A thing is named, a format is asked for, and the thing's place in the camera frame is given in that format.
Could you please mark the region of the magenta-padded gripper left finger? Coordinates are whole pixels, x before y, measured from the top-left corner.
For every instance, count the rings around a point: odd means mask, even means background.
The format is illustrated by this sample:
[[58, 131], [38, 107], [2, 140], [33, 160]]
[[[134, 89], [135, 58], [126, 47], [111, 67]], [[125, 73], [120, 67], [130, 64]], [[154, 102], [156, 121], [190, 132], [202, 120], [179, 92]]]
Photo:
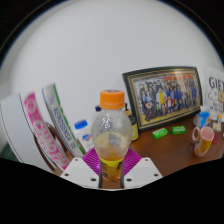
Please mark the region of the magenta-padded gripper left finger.
[[100, 189], [102, 187], [101, 163], [94, 148], [82, 158], [75, 157], [61, 177], [85, 188]]

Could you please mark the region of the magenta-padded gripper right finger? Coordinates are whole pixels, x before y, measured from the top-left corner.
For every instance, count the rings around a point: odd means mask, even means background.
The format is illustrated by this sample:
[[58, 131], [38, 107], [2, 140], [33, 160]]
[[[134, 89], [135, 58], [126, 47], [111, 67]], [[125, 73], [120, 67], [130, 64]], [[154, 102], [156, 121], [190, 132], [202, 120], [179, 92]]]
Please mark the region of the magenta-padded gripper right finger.
[[132, 189], [145, 186], [162, 178], [160, 171], [149, 157], [142, 158], [129, 149], [123, 160], [123, 188]]

